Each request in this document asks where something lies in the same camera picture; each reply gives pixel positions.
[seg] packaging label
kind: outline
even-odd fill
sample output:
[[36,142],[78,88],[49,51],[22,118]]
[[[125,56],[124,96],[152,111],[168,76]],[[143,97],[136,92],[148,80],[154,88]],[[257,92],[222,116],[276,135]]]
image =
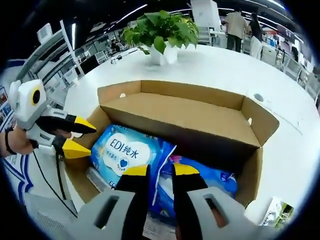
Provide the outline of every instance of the packaging label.
[[103,161],[106,166],[121,176],[127,168],[147,164],[151,154],[147,144],[128,141],[124,134],[115,133],[105,144]]
[[227,174],[225,174],[225,173],[222,172],[222,173],[220,174],[220,179],[221,179],[222,182],[226,182],[227,179],[228,179]]

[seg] wristband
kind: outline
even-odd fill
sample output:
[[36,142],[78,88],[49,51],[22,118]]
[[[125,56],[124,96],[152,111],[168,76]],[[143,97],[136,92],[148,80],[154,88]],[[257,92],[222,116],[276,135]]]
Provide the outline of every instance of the wristband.
[[9,152],[12,155],[16,155],[17,153],[14,152],[11,147],[9,146],[9,142],[8,142],[8,135],[9,132],[13,131],[14,129],[12,127],[8,128],[5,130],[5,135],[4,135],[4,142],[5,142],[5,147],[6,147],[6,151]]

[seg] shelf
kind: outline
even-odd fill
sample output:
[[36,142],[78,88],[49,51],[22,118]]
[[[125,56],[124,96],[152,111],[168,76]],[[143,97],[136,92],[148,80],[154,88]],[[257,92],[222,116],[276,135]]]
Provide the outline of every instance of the shelf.
[[42,78],[43,84],[46,84],[57,72],[60,71],[68,62],[72,61],[71,53],[69,52],[64,57],[59,59],[54,65],[54,67]]
[[62,30],[60,29],[52,35],[45,43],[41,44],[25,61],[21,71],[16,76],[16,80],[22,80],[28,73],[28,71],[34,66],[39,58],[45,54],[51,47],[64,38]]
[[54,52],[52,52],[45,60],[43,60],[39,66],[36,67],[36,69],[33,69],[31,72],[32,74],[38,74],[41,69],[44,68],[44,66],[50,62],[51,59],[53,59],[54,57],[56,57],[58,54],[60,54],[63,50],[65,50],[67,48],[67,44],[64,43],[62,44],[60,47],[58,47]]

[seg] white table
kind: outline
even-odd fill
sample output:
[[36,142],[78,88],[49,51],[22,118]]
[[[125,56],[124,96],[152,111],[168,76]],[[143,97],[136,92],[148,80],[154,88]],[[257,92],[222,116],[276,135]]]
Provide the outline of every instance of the white table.
[[218,35],[226,35],[224,31],[214,31],[212,29],[209,30],[210,34],[218,34]]
[[[320,117],[312,98],[276,68],[253,57],[223,48],[199,45],[178,54],[169,66],[149,63],[149,56],[136,51],[118,64],[109,61],[85,75],[69,89],[64,109],[87,118],[98,105],[97,88],[134,80],[163,80],[197,84],[264,98],[263,106],[280,125],[263,149],[263,166],[257,200],[247,217],[259,222],[271,197],[293,207],[304,200],[318,166]],[[68,181],[77,210],[84,204]]]

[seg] white pot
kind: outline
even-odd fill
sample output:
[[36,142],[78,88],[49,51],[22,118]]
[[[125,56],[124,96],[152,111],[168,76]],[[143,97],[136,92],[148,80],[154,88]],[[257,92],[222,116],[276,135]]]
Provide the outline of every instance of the white pot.
[[178,60],[178,47],[172,47],[167,41],[165,42],[165,44],[166,48],[163,54],[156,50],[153,44],[151,47],[149,47],[151,62],[153,64],[163,66],[174,64]]

